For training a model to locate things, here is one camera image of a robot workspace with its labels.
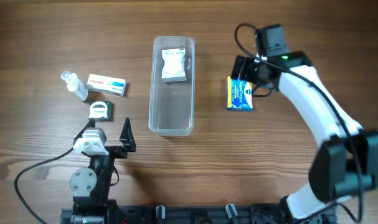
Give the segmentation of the clear plastic container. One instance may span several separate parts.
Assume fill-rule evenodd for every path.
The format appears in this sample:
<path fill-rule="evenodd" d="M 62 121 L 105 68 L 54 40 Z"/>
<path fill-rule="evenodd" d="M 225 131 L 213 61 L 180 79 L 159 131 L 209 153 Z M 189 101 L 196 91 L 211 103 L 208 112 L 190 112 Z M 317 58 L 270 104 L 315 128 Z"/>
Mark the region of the clear plastic container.
<path fill-rule="evenodd" d="M 185 48 L 186 81 L 162 81 L 164 49 Z M 160 136 L 188 136 L 194 128 L 195 42 L 186 36 L 154 39 L 149 101 L 149 130 Z"/>

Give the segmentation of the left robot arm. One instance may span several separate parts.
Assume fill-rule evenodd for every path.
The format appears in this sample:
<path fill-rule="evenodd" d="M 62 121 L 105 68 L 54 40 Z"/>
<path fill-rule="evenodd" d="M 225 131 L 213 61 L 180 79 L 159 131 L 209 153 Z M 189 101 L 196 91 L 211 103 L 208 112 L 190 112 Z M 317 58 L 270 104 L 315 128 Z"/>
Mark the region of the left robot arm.
<path fill-rule="evenodd" d="M 135 152 L 136 144 L 129 118 L 125 119 L 120 134 L 120 146 L 106 146 L 102 128 L 95 126 L 91 118 L 86 127 L 73 140 L 73 150 L 90 158 L 88 167 L 76 170 L 70 178 L 73 193 L 72 209 L 62 210 L 60 223 L 111 224 L 127 223 L 115 199 L 109 199 L 112 175 L 117 174 L 116 159 L 126 159 L 129 152 Z"/>

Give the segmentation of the white red medicine box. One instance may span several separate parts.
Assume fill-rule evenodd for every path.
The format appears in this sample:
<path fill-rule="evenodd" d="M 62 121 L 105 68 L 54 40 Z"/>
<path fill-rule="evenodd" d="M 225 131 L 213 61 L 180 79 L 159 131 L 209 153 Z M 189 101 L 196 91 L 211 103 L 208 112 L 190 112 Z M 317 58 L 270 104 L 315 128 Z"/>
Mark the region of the white red medicine box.
<path fill-rule="evenodd" d="M 127 82 L 125 79 L 89 74 L 87 88 L 90 91 L 124 96 Z"/>

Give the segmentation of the blue VapoDrops box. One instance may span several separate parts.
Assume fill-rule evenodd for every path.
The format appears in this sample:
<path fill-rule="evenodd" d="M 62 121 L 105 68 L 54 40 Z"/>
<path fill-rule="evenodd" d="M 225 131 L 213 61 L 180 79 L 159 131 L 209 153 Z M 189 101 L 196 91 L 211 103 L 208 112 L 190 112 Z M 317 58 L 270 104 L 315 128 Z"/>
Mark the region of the blue VapoDrops box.
<path fill-rule="evenodd" d="M 252 83 L 227 77 L 227 109 L 233 111 L 251 111 Z"/>

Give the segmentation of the clear spray bottle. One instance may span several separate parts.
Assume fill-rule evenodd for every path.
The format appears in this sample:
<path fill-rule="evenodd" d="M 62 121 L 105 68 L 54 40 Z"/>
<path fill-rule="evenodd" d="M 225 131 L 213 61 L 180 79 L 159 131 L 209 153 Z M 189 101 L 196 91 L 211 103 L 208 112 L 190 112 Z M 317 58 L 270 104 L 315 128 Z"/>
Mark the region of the clear spray bottle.
<path fill-rule="evenodd" d="M 67 84 L 68 91 L 73 93 L 80 101 L 87 99 L 88 90 L 76 73 L 66 70 L 60 74 L 60 77 Z"/>

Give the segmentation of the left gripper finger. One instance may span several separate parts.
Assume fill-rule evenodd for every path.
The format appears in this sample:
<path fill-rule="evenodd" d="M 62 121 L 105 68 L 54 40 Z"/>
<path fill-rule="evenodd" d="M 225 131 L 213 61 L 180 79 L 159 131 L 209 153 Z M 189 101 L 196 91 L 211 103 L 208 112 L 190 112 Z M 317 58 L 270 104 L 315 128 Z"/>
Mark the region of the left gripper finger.
<path fill-rule="evenodd" d="M 84 126 L 84 128 L 79 132 L 79 136 L 81 137 L 83 132 L 87 129 L 87 128 L 94 128 L 95 127 L 95 119 L 94 118 L 90 118 L 88 120 L 88 123 Z"/>
<path fill-rule="evenodd" d="M 119 140 L 123 144 L 123 147 L 125 148 L 126 151 L 128 152 L 136 151 L 136 143 L 133 137 L 133 133 L 131 129 L 131 121 L 129 118 L 125 119 Z"/>

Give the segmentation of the green Zam-Buk box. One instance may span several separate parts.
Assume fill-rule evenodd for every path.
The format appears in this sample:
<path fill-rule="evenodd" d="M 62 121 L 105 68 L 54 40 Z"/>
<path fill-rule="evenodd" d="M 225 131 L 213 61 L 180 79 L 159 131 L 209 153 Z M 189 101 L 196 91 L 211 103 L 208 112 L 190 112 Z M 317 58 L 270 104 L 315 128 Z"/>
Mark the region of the green Zam-Buk box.
<path fill-rule="evenodd" d="M 113 105 L 110 101 L 93 101 L 89 107 L 89 119 L 97 121 L 111 121 Z"/>

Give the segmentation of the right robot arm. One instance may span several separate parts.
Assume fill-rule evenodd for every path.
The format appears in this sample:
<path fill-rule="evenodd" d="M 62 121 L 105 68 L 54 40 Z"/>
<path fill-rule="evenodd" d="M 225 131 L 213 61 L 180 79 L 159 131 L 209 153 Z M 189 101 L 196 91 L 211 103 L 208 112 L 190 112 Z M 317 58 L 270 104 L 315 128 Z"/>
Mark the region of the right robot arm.
<path fill-rule="evenodd" d="M 364 194 L 378 188 L 378 131 L 363 129 L 339 106 L 302 51 L 267 58 L 238 55 L 230 79 L 250 85 L 239 88 L 248 99 L 259 88 L 281 92 L 303 117 L 318 147 L 308 183 L 283 197 L 270 217 L 280 223 L 313 222 L 358 197 L 354 221 L 361 222 Z"/>

